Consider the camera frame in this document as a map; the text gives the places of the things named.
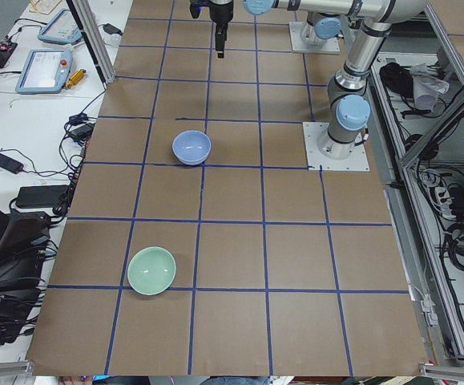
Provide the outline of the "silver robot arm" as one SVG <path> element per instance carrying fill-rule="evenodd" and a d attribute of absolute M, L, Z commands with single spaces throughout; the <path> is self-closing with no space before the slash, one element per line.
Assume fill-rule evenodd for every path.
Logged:
<path fill-rule="evenodd" d="M 189 10 L 193 19 L 207 7 L 210 19 L 216 24 L 214 32 L 215 51 L 224 58 L 228 38 L 228 24 L 234 15 L 234 1 L 190 1 Z M 307 11 L 304 22 L 289 23 L 292 52 L 337 55 L 340 52 L 338 37 L 341 35 L 341 20 L 338 14 Z"/>
<path fill-rule="evenodd" d="M 331 121 L 317 140 L 323 155 L 333 160 L 346 159 L 371 113 L 369 102 L 361 95 L 373 61 L 388 37 L 392 25 L 419 14 L 426 1 L 325 1 L 320 10 L 363 18 L 343 67 L 329 80 Z"/>

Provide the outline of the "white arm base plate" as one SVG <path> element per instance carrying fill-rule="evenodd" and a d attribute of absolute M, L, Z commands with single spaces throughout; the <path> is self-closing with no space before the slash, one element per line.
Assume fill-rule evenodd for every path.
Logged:
<path fill-rule="evenodd" d="M 338 55 L 341 51 L 336 37 L 318 38 L 307 22 L 290 22 L 288 29 L 293 53 Z"/>
<path fill-rule="evenodd" d="M 307 168 L 310 171 L 369 172 L 369 161 L 362 137 L 351 144 L 334 142 L 328 134 L 327 122 L 302 124 Z"/>

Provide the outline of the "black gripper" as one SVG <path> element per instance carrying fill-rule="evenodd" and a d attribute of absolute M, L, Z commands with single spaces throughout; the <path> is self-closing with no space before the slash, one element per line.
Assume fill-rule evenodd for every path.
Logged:
<path fill-rule="evenodd" d="M 189 10 L 193 18 L 200 16 L 201 9 L 207 7 L 210 19 L 216 24 L 215 51 L 218 59 L 224 58 L 228 23 L 233 18 L 233 0 L 191 0 Z"/>

